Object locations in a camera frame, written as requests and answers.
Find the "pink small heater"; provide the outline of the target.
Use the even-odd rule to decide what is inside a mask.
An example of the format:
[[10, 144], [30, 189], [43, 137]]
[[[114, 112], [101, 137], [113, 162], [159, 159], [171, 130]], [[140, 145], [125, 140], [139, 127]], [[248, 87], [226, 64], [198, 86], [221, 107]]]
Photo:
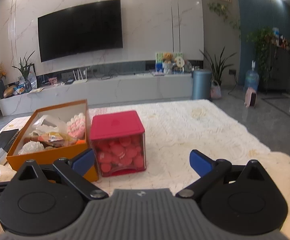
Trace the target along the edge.
[[249, 87], [246, 91], [246, 96], [244, 104], [246, 107], [255, 107], [256, 105], [257, 93], [252, 87]]

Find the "red lidded candy box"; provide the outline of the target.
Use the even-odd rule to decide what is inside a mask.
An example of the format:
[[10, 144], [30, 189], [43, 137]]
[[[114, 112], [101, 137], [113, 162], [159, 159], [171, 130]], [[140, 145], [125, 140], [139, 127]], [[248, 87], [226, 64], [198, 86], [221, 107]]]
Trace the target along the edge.
[[146, 170], [146, 135], [136, 111], [96, 115], [90, 140], [103, 177]]

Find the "yellow snack packet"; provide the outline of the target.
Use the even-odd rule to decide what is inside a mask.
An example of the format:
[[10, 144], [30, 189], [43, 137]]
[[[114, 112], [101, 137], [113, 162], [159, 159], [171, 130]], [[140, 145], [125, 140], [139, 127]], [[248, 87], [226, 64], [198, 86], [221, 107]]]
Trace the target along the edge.
[[78, 141], [78, 139], [73, 138], [68, 134], [57, 133], [57, 132], [34, 135], [30, 137], [30, 140], [40, 142], [44, 146], [52, 146], [56, 148], [74, 145]]

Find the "orange crochet fruit toy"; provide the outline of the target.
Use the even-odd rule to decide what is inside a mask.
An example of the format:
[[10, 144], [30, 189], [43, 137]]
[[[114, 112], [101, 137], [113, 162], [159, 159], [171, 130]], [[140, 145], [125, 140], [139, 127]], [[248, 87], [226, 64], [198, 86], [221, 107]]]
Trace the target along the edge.
[[84, 140], [78, 140], [75, 144], [84, 144], [85, 141]]

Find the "pink woven basket bag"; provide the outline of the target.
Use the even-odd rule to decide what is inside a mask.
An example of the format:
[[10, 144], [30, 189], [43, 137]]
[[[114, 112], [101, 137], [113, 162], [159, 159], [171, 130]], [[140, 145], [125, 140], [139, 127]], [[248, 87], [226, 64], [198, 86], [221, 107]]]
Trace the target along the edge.
[[211, 99], [220, 99], [221, 98], [221, 88], [216, 80], [211, 81], [211, 90], [210, 90]]

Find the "trailing green pothos plant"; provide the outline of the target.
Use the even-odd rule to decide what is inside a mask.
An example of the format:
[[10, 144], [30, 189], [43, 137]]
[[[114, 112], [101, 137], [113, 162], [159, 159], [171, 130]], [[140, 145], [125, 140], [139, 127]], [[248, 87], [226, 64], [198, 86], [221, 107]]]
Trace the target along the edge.
[[274, 38], [270, 27], [262, 27], [247, 36], [247, 41], [254, 44], [255, 61], [260, 80], [265, 85], [270, 78], [270, 49]]

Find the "white lace tablecloth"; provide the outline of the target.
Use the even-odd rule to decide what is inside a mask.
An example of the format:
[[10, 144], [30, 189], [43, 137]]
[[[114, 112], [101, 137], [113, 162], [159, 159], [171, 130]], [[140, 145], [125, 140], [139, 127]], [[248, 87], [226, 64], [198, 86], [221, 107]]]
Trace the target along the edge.
[[146, 130], [144, 172], [100, 178], [116, 204], [93, 206], [81, 226], [60, 239], [236, 239], [210, 225], [190, 200], [174, 197], [198, 179], [189, 165], [196, 149], [212, 159], [244, 165], [258, 160], [284, 196], [288, 215], [266, 239], [290, 239], [290, 156], [272, 152], [239, 122], [208, 100], [134, 105]]

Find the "pink marshmallow bag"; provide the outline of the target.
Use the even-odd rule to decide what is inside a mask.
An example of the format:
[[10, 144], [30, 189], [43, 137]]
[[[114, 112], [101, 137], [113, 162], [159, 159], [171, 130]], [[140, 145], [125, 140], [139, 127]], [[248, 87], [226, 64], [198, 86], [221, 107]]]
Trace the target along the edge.
[[84, 113], [79, 113], [78, 115], [74, 115], [67, 122], [67, 133], [76, 139], [84, 139], [86, 131], [86, 117]]

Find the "black wall television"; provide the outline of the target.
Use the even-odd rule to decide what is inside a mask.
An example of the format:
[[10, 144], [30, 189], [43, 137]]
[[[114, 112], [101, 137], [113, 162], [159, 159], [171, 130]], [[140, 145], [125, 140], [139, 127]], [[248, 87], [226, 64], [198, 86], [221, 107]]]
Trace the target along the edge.
[[70, 7], [37, 19], [42, 62], [69, 55], [123, 48], [121, 1]]

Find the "tall green floor plant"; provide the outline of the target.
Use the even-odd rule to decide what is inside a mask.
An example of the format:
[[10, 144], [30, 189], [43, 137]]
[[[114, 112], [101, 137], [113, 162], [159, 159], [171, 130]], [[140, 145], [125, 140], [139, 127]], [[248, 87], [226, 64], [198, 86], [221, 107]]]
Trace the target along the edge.
[[208, 66], [212, 70], [213, 80], [218, 84], [222, 85], [222, 75], [226, 68], [232, 67], [233, 63], [227, 63], [229, 59], [234, 57], [237, 52], [234, 52], [230, 55], [225, 56], [225, 47], [223, 47], [220, 55], [216, 57], [216, 54], [212, 57], [208, 51], [199, 50], [200, 53], [203, 55], [204, 59], [207, 61]]

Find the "white wifi router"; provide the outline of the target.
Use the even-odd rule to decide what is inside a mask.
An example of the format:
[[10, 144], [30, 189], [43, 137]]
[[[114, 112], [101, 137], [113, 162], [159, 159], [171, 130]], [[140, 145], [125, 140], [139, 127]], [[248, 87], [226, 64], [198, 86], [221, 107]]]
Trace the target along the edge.
[[78, 68], [77, 70], [73, 70], [73, 75], [74, 75], [74, 84], [87, 82], [87, 74], [82, 75], [82, 70], [80, 68]]

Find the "white marble tv console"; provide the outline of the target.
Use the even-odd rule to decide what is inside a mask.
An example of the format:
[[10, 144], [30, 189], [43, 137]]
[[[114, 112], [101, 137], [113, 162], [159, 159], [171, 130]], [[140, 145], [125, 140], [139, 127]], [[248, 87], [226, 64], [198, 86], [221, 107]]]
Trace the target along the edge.
[[106, 80], [90, 79], [84, 83], [48, 86], [38, 93], [0, 99], [0, 110], [3, 116], [8, 116], [78, 100], [87, 100], [89, 105], [109, 105], [190, 98], [192, 82], [191, 74], [138, 74], [115, 76]]

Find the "round paper fan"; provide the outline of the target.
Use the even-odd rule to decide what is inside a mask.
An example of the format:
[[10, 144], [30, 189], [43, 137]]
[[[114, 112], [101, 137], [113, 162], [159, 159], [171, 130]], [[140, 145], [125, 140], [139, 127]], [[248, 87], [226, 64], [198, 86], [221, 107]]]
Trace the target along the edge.
[[185, 65], [184, 59], [180, 56], [176, 57], [174, 61], [175, 61], [175, 64], [178, 68], [183, 68]]

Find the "blue water jug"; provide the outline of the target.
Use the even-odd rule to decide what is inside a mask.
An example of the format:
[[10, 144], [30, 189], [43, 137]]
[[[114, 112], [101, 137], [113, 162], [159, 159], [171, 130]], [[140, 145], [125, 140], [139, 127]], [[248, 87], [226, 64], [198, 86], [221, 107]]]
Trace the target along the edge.
[[252, 88], [255, 91], [258, 89], [259, 85], [259, 74], [255, 70], [256, 62], [252, 61], [252, 68], [246, 72], [245, 81], [244, 81], [244, 89]]

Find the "orange cardboard box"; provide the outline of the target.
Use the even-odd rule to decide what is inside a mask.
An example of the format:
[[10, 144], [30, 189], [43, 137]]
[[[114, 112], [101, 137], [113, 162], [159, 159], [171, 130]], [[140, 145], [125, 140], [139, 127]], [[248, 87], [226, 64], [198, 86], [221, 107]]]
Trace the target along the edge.
[[59, 158], [72, 159], [92, 146], [87, 100], [39, 108], [20, 130], [7, 154], [7, 162], [18, 171], [29, 159], [52, 164]]

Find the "brown teddy bear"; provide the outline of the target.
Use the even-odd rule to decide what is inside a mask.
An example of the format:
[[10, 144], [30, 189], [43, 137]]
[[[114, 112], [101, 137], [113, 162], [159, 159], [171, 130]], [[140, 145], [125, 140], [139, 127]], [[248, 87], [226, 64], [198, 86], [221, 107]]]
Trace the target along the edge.
[[173, 53], [168, 53], [168, 52], [164, 53], [162, 61], [164, 63], [170, 64], [173, 61]]

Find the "green plant in vase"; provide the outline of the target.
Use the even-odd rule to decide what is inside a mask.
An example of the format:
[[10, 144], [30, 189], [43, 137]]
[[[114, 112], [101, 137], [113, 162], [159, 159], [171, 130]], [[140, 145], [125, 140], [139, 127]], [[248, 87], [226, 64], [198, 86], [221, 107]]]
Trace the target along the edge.
[[34, 52], [35, 51], [33, 51], [29, 56], [25, 55], [23, 59], [20, 57], [19, 67], [12, 66], [12, 68], [19, 70], [22, 77], [24, 78], [24, 89], [26, 93], [32, 90], [31, 82], [29, 81], [29, 72], [30, 72], [32, 63], [29, 62], [29, 59], [34, 54]]

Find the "white plastic bag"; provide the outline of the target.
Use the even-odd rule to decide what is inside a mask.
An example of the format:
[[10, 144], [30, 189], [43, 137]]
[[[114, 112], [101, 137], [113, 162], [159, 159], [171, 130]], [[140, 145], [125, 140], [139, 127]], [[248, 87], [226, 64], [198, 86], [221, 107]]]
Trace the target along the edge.
[[55, 132], [67, 134], [67, 124], [51, 115], [43, 115], [32, 126], [30, 136], [40, 136], [45, 133]]

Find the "blue metal trash bin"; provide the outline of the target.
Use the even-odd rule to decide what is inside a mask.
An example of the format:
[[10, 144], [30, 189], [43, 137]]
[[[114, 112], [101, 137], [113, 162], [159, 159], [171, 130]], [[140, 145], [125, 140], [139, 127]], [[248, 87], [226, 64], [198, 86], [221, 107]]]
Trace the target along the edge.
[[211, 90], [212, 72], [206, 69], [196, 69], [192, 72], [193, 87], [192, 99], [209, 99]]

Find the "dark cabinet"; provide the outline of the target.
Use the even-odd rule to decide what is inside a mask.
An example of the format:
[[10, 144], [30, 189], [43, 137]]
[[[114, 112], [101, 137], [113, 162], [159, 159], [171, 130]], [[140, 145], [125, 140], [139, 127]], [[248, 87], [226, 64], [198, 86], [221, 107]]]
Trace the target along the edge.
[[267, 92], [290, 93], [290, 51], [270, 46], [270, 72], [265, 84]]

